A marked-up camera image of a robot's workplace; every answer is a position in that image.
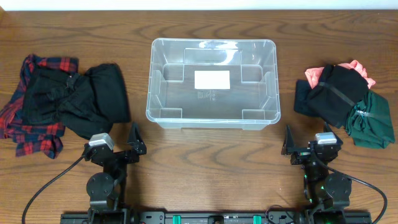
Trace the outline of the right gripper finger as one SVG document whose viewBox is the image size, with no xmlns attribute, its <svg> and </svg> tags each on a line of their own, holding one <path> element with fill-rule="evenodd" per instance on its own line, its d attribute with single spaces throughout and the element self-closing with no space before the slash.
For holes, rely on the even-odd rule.
<svg viewBox="0 0 398 224">
<path fill-rule="evenodd" d="M 282 146 L 281 154 L 282 155 L 290 155 L 295 149 L 295 143 L 292 136 L 292 132 L 290 130 L 290 126 L 287 125 L 285 127 L 285 139 Z"/>
<path fill-rule="evenodd" d="M 324 124 L 323 124 L 323 132 L 324 133 L 332 133 L 333 132 L 327 122 L 324 122 Z"/>
</svg>

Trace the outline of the black garment with tape band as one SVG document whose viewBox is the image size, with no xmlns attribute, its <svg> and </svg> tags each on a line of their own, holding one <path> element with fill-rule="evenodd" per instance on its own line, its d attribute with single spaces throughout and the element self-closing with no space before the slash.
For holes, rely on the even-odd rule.
<svg viewBox="0 0 398 224">
<path fill-rule="evenodd" d="M 356 70 L 327 65 L 309 92 L 307 105 L 329 125 L 340 128 L 368 91 L 368 82 Z"/>
</svg>

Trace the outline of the dark green garment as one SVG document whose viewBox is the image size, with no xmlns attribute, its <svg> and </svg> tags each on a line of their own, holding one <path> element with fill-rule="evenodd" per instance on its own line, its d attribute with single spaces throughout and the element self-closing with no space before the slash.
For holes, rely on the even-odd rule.
<svg viewBox="0 0 398 224">
<path fill-rule="evenodd" d="M 385 149 L 395 143 L 388 101 L 369 90 L 348 113 L 345 131 L 360 147 Z"/>
</svg>

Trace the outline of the black trousers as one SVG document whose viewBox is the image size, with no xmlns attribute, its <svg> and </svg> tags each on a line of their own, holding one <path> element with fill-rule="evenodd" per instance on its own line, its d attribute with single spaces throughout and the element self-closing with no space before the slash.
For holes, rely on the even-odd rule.
<svg viewBox="0 0 398 224">
<path fill-rule="evenodd" d="M 83 75 L 37 67 L 22 107 L 24 124 L 62 123 L 85 139 L 130 120 L 124 78 L 115 63 L 91 67 Z"/>
</svg>

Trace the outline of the salmon pink garment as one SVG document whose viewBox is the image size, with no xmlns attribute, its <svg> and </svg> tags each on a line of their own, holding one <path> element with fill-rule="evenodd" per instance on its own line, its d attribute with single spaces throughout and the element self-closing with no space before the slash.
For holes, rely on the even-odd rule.
<svg viewBox="0 0 398 224">
<path fill-rule="evenodd" d="M 366 69 L 357 60 L 353 60 L 350 63 L 341 63 L 341 64 L 338 64 L 338 66 L 341 66 L 341 67 L 344 67 L 344 68 L 347 68 L 347 69 L 356 70 L 367 81 L 369 89 L 373 85 L 376 84 L 375 80 L 373 80 L 372 78 L 368 77 L 368 73 L 367 73 Z M 314 88 L 318 84 L 320 76 L 322 74 L 322 71 L 323 71 L 323 67 L 308 68 L 305 71 L 305 76 L 306 76 L 311 88 Z"/>
</svg>

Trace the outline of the red blue plaid shirt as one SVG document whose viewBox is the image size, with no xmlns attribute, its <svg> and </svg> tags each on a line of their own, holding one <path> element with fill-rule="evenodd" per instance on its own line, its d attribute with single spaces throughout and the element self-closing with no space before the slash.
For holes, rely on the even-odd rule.
<svg viewBox="0 0 398 224">
<path fill-rule="evenodd" d="M 20 80 L 10 101 L 1 110 L 1 138 L 12 139 L 17 144 L 16 156 L 43 152 L 54 159 L 63 149 L 61 137 L 65 134 L 62 123 L 25 125 L 22 123 L 22 106 L 30 78 L 36 67 L 52 68 L 64 72 L 77 72 L 78 59 L 74 57 L 39 57 L 28 55 L 21 67 Z"/>
</svg>

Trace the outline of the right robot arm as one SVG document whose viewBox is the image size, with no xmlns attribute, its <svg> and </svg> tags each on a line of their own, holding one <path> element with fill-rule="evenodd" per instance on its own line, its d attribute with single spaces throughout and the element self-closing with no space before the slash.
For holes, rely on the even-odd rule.
<svg viewBox="0 0 398 224">
<path fill-rule="evenodd" d="M 305 147 L 294 143 L 290 126 L 285 128 L 282 155 L 290 156 L 292 165 L 304 171 L 304 196 L 311 206 L 293 215 L 294 223 L 338 223 L 344 220 L 343 210 L 349 205 L 352 181 L 331 173 L 327 164 L 338 157 L 343 141 L 324 124 L 323 132 L 317 133 Z"/>
</svg>

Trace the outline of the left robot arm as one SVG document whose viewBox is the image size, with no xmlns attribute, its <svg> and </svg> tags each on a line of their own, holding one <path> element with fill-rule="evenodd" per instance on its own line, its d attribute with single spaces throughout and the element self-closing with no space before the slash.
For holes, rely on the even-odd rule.
<svg viewBox="0 0 398 224">
<path fill-rule="evenodd" d="M 131 223 L 131 210 L 124 202 L 127 166 L 139 162 L 139 156 L 147 152 L 137 123 L 132 123 L 127 144 L 129 150 L 114 152 L 114 141 L 107 133 L 95 134 L 85 144 L 84 160 L 101 166 L 103 171 L 91 176 L 86 184 L 90 207 L 84 223 Z"/>
</svg>

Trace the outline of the small black folded garment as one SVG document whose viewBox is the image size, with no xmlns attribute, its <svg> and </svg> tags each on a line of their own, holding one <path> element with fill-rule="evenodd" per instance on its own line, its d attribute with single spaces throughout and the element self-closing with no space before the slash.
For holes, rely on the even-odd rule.
<svg viewBox="0 0 398 224">
<path fill-rule="evenodd" d="M 312 89 L 308 81 L 296 81 L 294 111 L 305 116 L 317 118 L 317 113 L 308 106 L 307 96 L 311 92 L 311 90 Z"/>
</svg>

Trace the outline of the clear plastic storage bin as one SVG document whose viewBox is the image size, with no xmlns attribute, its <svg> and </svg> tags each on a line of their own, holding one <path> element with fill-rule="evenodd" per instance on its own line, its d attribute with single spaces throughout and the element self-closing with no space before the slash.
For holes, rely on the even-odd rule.
<svg viewBox="0 0 398 224">
<path fill-rule="evenodd" d="M 195 71 L 230 72 L 229 90 L 194 88 Z M 281 117 L 277 49 L 268 39 L 152 42 L 146 116 L 164 129 L 262 130 Z"/>
</svg>

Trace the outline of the white label in bin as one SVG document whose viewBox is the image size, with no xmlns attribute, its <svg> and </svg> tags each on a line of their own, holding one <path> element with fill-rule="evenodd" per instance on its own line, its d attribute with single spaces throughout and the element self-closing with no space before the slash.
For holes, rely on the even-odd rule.
<svg viewBox="0 0 398 224">
<path fill-rule="evenodd" d="M 230 72 L 220 71 L 195 71 L 194 88 L 198 90 L 229 90 Z"/>
</svg>

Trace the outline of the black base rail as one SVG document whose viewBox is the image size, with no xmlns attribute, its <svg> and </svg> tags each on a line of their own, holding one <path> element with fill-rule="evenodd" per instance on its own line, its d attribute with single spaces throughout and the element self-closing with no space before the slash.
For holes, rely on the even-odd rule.
<svg viewBox="0 0 398 224">
<path fill-rule="evenodd" d="M 170 213 L 126 212 L 110 214 L 69 213 L 60 217 L 61 224 L 127 223 L 127 224 L 266 224 L 266 223 L 371 223 L 368 212 L 318 212 L 312 217 L 303 213 L 269 210 L 264 213 Z"/>
</svg>

